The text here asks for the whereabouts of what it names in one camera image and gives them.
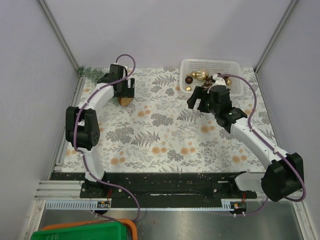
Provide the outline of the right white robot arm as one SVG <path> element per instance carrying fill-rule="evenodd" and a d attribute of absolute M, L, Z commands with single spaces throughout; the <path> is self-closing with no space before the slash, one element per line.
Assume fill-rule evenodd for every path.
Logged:
<path fill-rule="evenodd" d="M 249 117 L 232 105 L 230 91 L 224 85 L 210 89 L 197 86 L 187 100 L 193 109 L 199 100 L 198 110 L 211 113 L 219 126 L 240 140 L 258 158 L 265 173 L 242 172 L 228 184 L 228 194 L 239 198 L 245 191 L 264 193 L 271 201 L 290 199 L 290 195 L 302 191 L 298 201 L 306 197 L 303 159 L 298 153 L 288 153 L 272 143 L 251 125 Z"/>

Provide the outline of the white plastic basket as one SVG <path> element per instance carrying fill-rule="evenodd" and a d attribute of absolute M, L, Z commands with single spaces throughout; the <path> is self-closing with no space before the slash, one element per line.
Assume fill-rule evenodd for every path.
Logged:
<path fill-rule="evenodd" d="M 196 79 L 196 72 L 199 70 L 207 71 L 208 78 L 215 74 L 240 76 L 242 73 L 240 65 L 235 61 L 186 58 L 180 65 L 179 87 L 187 97 L 192 94 L 195 87 L 201 87 L 204 83 L 208 82 L 208 78 L 206 81 Z M 191 84 L 187 84 L 185 82 L 185 78 L 187 76 L 191 76 L 193 78 L 193 82 Z M 190 86 L 192 90 L 186 91 L 186 86 Z"/>

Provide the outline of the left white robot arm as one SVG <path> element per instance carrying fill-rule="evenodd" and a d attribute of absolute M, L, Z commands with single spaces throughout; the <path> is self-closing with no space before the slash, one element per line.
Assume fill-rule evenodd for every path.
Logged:
<path fill-rule="evenodd" d="M 65 111 L 65 139 L 74 150 L 80 153 L 85 170 L 83 187 L 85 192 L 102 198 L 110 189 L 117 188 L 130 193 L 125 187 L 109 183 L 101 165 L 96 146 L 100 140 L 98 114 L 112 98 L 133 98 L 135 79 L 131 78 L 128 68 L 114 63 L 109 72 L 101 77 L 94 91 L 83 104 L 69 106 Z"/>

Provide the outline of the small frosted christmas tree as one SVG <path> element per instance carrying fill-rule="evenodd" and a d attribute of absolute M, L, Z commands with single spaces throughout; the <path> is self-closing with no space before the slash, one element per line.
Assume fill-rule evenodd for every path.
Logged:
<path fill-rule="evenodd" d="M 78 107 L 82 107 L 85 103 L 86 99 L 94 92 L 97 87 L 98 80 L 102 78 L 106 73 L 108 73 L 107 68 L 84 68 L 83 66 L 79 68 L 79 73 L 83 78 L 85 78 L 85 84 L 83 87 L 83 92 L 80 97 L 80 103 Z M 114 93 L 114 97 L 117 98 L 119 104 L 123 107 L 128 106 L 132 102 L 132 98 L 126 96 L 118 96 L 116 92 Z"/>

